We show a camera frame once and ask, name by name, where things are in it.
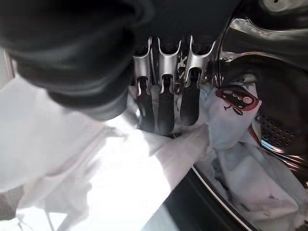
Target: white cloth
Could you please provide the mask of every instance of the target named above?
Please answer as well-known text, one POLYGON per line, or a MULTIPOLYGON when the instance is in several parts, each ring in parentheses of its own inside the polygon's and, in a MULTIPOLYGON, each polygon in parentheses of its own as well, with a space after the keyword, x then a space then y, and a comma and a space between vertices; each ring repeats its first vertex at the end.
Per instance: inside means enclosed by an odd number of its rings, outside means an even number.
POLYGON ((0 108, 0 191, 28 183, 22 230, 140 230, 209 142, 205 125, 174 140, 121 133, 19 77, 1 89, 0 108))
MULTIPOLYGON (((244 88, 257 97, 254 84, 244 88)), ((261 102, 239 115, 231 108, 225 110, 228 103, 216 92, 212 89, 208 97, 204 92, 200 96, 209 118, 211 148, 196 165, 252 224, 263 231, 294 231, 308 219, 308 194, 247 130, 253 123, 255 137, 260 137, 254 119, 261 102)))

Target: stainless steel drum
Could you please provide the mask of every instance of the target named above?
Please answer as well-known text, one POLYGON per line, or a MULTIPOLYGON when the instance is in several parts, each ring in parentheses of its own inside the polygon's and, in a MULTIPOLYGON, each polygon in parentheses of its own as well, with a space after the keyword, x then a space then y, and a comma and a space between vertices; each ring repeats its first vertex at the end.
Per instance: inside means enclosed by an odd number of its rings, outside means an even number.
POLYGON ((308 181, 308 2, 246 1, 220 39, 216 82, 256 83, 262 146, 308 181))

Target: laundry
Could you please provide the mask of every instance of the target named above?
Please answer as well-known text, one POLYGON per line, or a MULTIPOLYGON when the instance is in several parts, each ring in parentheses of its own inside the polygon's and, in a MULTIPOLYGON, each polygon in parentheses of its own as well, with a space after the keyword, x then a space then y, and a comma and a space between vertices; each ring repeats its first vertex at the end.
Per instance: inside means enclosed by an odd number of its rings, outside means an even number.
MULTIPOLYGON (((153 87, 155 119, 158 92, 153 87)), ((23 140, 16 146, 2 134, 2 150, 7 151, 0 188, 26 184, 16 218, 2 221, 1 231, 139 230, 196 161, 221 195, 256 227, 294 231, 307 219, 305 189, 259 146, 255 118, 262 102, 254 85, 202 88, 193 126, 181 123, 176 97, 174 132, 182 134, 176 139, 140 130, 123 133, 62 108, 19 77, 2 89, 0 102, 7 107, 2 121, 18 121, 10 123, 10 135, 23 140), (15 105, 25 115, 17 120, 15 105), (21 154, 27 158, 18 159, 21 154)), ((9 130, 9 123, 2 127, 9 130)))
POLYGON ((308 219, 308 194, 291 171, 260 146, 254 84, 202 91, 211 149, 196 166, 240 214, 263 231, 294 231, 308 219))
POLYGON ((20 77, 1 89, 0 107, 0 192, 25 184, 0 231, 140 230, 209 143, 206 125, 176 139, 125 133, 20 77))

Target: clothing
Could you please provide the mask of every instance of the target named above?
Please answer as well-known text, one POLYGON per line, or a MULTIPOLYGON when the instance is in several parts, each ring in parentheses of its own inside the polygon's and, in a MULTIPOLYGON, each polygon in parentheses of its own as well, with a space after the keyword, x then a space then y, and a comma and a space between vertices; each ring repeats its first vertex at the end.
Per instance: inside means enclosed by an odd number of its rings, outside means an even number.
POLYGON ((176 139, 123 133, 19 77, 0 107, 0 190, 26 184, 26 231, 140 230, 208 147, 206 125, 176 139))

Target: cartoon print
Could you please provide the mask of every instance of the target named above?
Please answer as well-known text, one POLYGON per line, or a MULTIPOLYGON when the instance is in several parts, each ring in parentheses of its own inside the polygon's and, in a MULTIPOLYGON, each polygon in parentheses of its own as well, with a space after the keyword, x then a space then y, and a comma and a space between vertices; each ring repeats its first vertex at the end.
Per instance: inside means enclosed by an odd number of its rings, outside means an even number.
POLYGON ((240 116, 243 115, 243 111, 255 109, 259 102, 258 98, 239 85, 221 87, 216 91, 216 96, 229 104, 228 107, 224 107, 225 110, 232 107, 234 112, 240 116))

